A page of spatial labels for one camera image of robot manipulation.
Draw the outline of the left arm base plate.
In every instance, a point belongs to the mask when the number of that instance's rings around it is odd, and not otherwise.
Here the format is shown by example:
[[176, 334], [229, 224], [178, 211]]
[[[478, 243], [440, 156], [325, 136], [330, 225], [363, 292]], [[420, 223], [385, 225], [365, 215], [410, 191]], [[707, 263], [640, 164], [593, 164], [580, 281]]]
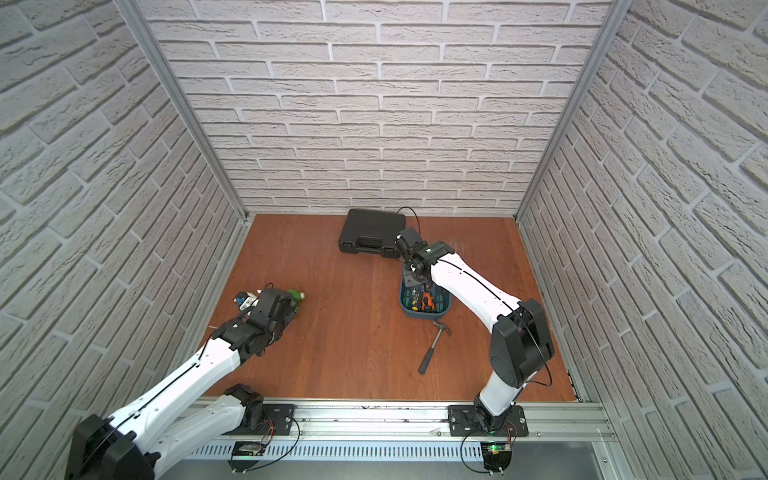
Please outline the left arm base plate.
[[241, 424], [229, 435], [289, 436], [295, 432], [295, 409], [295, 404], [273, 402], [247, 407]]

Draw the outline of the orange black curved screwdriver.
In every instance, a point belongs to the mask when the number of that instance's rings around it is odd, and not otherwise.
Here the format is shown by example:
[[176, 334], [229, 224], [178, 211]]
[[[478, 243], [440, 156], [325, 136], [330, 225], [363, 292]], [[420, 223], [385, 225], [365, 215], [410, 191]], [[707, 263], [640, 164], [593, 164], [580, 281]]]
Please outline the orange black curved screwdriver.
[[422, 292], [420, 300], [421, 304], [419, 309], [422, 312], [433, 313], [435, 311], [434, 300], [432, 294], [429, 291]]

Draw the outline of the green black screwdriver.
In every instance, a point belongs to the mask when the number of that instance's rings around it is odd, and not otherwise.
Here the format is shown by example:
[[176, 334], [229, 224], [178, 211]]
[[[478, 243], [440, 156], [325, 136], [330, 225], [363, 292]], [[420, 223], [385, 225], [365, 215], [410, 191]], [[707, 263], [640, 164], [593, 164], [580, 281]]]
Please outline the green black screwdriver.
[[411, 288], [406, 296], [406, 304], [410, 310], [418, 311], [421, 304], [421, 294], [417, 288]]
[[444, 313], [448, 308], [445, 292], [442, 289], [435, 288], [434, 292], [432, 293], [432, 298], [435, 312]]

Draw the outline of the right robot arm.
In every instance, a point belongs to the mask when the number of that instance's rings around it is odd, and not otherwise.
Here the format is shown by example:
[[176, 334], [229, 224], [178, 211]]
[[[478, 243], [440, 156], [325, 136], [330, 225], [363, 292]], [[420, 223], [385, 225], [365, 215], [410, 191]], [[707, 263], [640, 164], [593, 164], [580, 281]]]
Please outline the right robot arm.
[[448, 291], [489, 331], [492, 373], [473, 401], [471, 422], [483, 432], [499, 430], [519, 395], [540, 371], [549, 370], [554, 356], [543, 306], [504, 292], [469, 267], [452, 247], [443, 242], [429, 245], [412, 228], [400, 231], [395, 244], [407, 279]]

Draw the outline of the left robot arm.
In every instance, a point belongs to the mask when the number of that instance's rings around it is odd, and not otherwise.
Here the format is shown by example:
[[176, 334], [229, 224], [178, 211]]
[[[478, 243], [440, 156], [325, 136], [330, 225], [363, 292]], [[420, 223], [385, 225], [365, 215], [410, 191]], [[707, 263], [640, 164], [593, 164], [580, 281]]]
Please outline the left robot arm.
[[221, 435], [254, 435], [255, 453], [261, 455], [276, 436], [296, 431], [293, 405], [268, 405], [242, 383], [192, 415], [185, 411], [221, 378], [276, 343], [304, 298], [302, 292], [274, 287], [238, 293], [238, 315], [216, 327], [180, 367], [112, 414], [91, 415], [75, 428], [65, 478], [158, 479]]

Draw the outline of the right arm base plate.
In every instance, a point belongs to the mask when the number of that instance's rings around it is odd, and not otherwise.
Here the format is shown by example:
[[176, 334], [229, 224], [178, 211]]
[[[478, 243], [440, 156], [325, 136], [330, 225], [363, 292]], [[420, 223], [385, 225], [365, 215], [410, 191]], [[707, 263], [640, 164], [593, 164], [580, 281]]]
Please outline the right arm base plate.
[[529, 435], [527, 420], [520, 405], [511, 405], [503, 415], [499, 416], [491, 415], [482, 405], [449, 405], [447, 420], [452, 437], [511, 436], [517, 438]]

